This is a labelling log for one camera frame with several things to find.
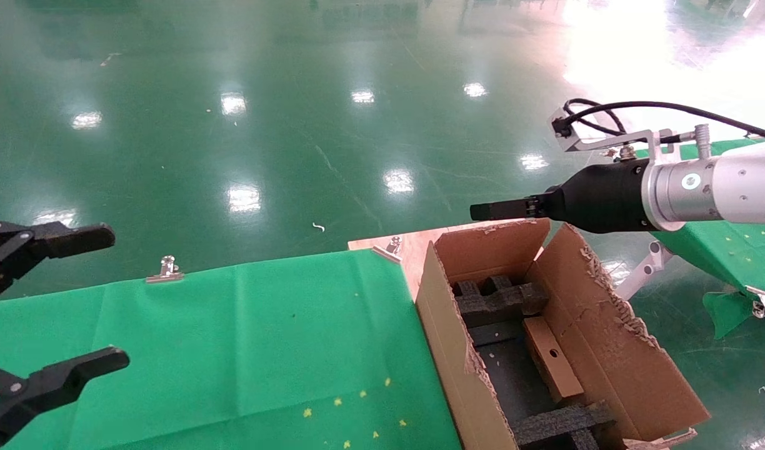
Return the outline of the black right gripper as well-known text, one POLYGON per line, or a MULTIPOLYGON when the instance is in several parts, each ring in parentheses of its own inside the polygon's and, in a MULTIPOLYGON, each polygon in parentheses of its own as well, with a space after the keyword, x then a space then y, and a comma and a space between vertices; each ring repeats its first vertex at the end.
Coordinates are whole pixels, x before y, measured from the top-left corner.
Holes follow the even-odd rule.
POLYGON ((656 231, 642 198, 647 159, 586 166, 542 196, 470 205, 473 221, 551 218, 589 233, 656 231))

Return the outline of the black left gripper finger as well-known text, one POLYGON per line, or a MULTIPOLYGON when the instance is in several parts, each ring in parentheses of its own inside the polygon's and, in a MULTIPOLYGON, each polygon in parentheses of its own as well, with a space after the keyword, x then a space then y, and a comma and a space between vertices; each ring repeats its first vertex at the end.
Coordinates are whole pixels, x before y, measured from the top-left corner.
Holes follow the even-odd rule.
POLYGON ((0 221, 0 294, 45 259, 93 253, 115 245, 106 223, 71 228, 61 222, 23 226, 0 221))
POLYGON ((19 377, 0 368, 0 448, 43 413, 76 402, 88 382, 130 365, 128 354, 105 347, 19 377))

